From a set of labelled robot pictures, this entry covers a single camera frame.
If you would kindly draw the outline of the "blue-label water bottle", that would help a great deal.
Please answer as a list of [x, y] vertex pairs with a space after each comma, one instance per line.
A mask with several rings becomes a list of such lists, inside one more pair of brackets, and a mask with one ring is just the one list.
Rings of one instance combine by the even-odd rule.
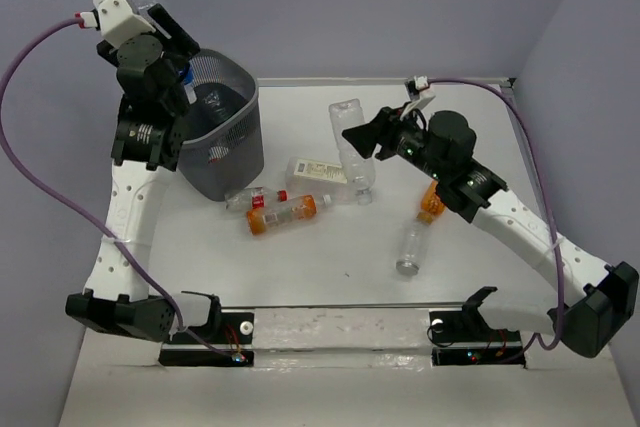
[[[138, 10], [138, 13], [143, 16], [151, 24], [154, 20], [148, 13], [148, 10], [155, 4], [162, 3], [163, 0], [131, 0]], [[184, 68], [180, 70], [182, 76], [182, 84], [190, 104], [194, 104], [197, 101], [197, 95], [194, 88], [194, 77], [191, 64], [187, 63]]]

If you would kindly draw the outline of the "clear unlabelled blue-ring bottle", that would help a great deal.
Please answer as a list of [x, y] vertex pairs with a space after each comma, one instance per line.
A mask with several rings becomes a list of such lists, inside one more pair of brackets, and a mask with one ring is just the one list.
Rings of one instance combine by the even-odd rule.
[[338, 149], [343, 172], [349, 186], [354, 190], [357, 202], [368, 205], [373, 201], [372, 189], [376, 180], [371, 158], [363, 158], [343, 137], [343, 131], [365, 122], [364, 112], [358, 99], [333, 103], [328, 107], [331, 126]]

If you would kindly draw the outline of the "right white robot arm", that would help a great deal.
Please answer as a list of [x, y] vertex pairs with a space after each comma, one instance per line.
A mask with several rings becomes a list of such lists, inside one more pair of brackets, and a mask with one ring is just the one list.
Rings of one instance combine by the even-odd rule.
[[506, 182], [473, 158], [476, 133], [466, 118], [439, 111], [382, 108], [343, 138], [364, 158], [399, 156], [436, 180], [447, 209], [501, 242], [554, 290], [548, 302], [513, 305], [495, 287], [483, 287], [461, 308], [460, 326], [470, 338], [493, 330], [534, 331], [558, 336], [572, 352], [596, 357], [632, 317], [638, 271], [611, 265], [587, 253], [519, 200]]

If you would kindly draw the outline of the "green-label clear bottle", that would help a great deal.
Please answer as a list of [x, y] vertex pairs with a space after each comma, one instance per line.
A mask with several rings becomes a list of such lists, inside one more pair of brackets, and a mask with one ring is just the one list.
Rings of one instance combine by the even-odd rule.
[[235, 92], [219, 83], [205, 83], [195, 87], [196, 102], [191, 108], [194, 116], [212, 123], [222, 123], [237, 111]]

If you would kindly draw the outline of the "red-label Nongfu water bottle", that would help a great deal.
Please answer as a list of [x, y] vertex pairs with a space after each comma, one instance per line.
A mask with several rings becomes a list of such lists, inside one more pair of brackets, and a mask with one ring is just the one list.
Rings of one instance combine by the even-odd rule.
[[215, 163], [226, 157], [230, 148], [225, 145], [213, 145], [208, 149], [208, 162]]

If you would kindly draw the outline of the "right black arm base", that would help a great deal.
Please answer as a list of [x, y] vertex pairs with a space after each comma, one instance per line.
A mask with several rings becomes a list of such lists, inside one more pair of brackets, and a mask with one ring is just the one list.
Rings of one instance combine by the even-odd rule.
[[463, 322], [461, 311], [430, 312], [427, 338], [435, 367], [526, 366], [524, 344], [518, 331], [484, 327], [473, 330]]

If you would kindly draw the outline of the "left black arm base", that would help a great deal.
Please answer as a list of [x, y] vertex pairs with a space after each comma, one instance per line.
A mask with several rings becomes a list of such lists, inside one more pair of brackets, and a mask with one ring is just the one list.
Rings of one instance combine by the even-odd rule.
[[216, 351], [186, 334], [176, 334], [161, 346], [158, 362], [164, 367], [249, 368], [254, 366], [255, 312], [223, 310], [217, 331], [209, 326], [193, 328]]

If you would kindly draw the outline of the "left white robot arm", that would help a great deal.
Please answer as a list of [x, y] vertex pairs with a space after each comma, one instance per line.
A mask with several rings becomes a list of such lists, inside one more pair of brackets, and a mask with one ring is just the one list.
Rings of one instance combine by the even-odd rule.
[[190, 61], [199, 44], [160, 4], [141, 15], [126, 0], [97, 0], [98, 54], [122, 89], [111, 148], [112, 187], [96, 262], [66, 314], [103, 334], [164, 342], [185, 327], [177, 301], [148, 270], [162, 203], [196, 101]]

